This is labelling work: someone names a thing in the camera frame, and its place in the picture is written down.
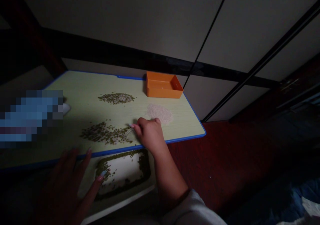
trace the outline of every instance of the child's hand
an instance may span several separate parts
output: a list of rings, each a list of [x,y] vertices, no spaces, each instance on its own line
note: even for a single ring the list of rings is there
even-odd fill
[[[149,149],[153,156],[161,153],[162,148],[166,145],[163,138],[160,119],[155,118],[153,121],[139,118],[137,124],[132,124],[141,143]]]

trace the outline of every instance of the white tray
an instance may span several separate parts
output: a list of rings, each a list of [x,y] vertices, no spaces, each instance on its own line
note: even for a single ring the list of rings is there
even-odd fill
[[[95,177],[95,171],[96,171],[96,166],[98,162],[103,158],[114,156],[114,155],[115,154],[96,157],[91,159],[79,187],[78,196],[80,198],[84,197],[84,195],[89,190]],[[89,224],[101,217],[104,217],[128,205],[129,203],[142,197],[143,195],[147,194],[148,192],[152,191],[155,188],[156,178],[155,178],[155,172],[154,172],[154,159],[150,152],[148,152],[148,155],[149,155],[149,163],[150,163],[150,170],[151,170],[151,175],[149,179],[137,185],[136,187],[128,189],[110,198],[94,201],[88,212],[87,217],[81,223],[82,225]],[[108,179],[108,182],[115,179],[114,182],[115,183],[119,182],[119,184],[121,185],[121,181],[123,181],[123,179],[125,178],[130,179],[130,178],[136,177],[137,174],[140,173],[139,166],[136,166],[137,160],[138,160],[138,156],[130,157],[128,155],[128,156],[125,156],[125,158],[120,157],[115,160],[112,160],[113,161],[112,163],[108,163],[111,165],[110,167],[111,173],[113,172],[115,167],[117,169],[114,176]]]

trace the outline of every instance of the blue table edge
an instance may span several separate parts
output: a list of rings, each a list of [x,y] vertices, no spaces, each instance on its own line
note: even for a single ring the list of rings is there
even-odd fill
[[[91,73],[91,74],[103,74],[103,75],[113,75],[113,74],[104,74],[104,73],[93,73],[93,72],[84,72],[84,71],[77,71],[77,70],[67,70],[65,71],[63,74],[61,74],[60,76],[58,76],[54,81],[52,81],[49,85],[47,85],[43,90],[45,90],[46,88],[48,88],[52,83],[54,83],[57,79],[59,79],[62,75],[64,75],[66,72],[68,71],[75,71],[75,72],[82,72],[82,73]],[[120,79],[131,79],[131,80],[144,80],[144,78],[136,78],[136,77],[128,77],[128,76],[120,76],[120,75],[113,75],[116,76]],[[191,106],[188,98],[186,97],[192,111],[194,112],[194,114],[196,115],[199,123],[201,124],[203,130],[204,130],[204,134],[199,134],[199,135],[194,135],[194,136],[189,136],[189,137],[182,137],[182,138],[175,138],[175,139],[169,139],[166,140],[166,143],[174,143],[174,142],[182,142],[182,141],[186,141],[186,140],[190,140],[190,139],[194,139],[194,138],[201,138],[204,137],[207,134],[207,131],[204,129],[200,119],[198,118],[197,114],[195,113],[193,107]],[[102,152],[95,152],[92,153],[91,157],[101,157],[101,156],[106,156],[106,155],[111,155],[111,154],[115,154],[115,153],[122,153],[122,152],[128,152],[128,151],[133,151],[133,150],[137,150],[137,149],[142,149],[144,148],[143,145],[136,145],[136,146],[131,146],[131,147],[124,147],[124,148],[117,148],[117,149],[112,149],[112,150],[107,150],[107,151],[102,151]],[[85,154],[79,155],[77,157],[77,160],[81,160],[85,157]],[[59,159],[53,159],[53,160],[48,160],[48,161],[43,161],[43,162],[37,162],[37,163],[31,163],[31,164],[26,164],[26,165],[21,165],[21,166],[16,166],[16,167],[9,167],[9,168],[3,168],[0,169],[0,173],[3,172],[14,172],[14,171],[18,171],[20,169],[34,169],[34,168],[40,168],[46,165],[50,165],[50,164],[54,164],[56,162],[58,162]]]

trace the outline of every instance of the white sleeve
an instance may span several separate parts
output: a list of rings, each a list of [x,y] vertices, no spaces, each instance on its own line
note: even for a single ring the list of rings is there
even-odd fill
[[[227,225],[221,217],[206,207],[199,194],[193,189],[176,208],[162,218],[161,224]]]

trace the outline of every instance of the adult's hand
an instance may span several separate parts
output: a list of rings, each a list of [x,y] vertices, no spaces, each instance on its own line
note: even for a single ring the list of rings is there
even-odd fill
[[[40,193],[31,224],[79,225],[85,218],[104,174],[95,179],[86,196],[80,200],[77,193],[92,151],[89,149],[84,160],[74,169],[78,152],[78,149],[72,149],[61,155]]]

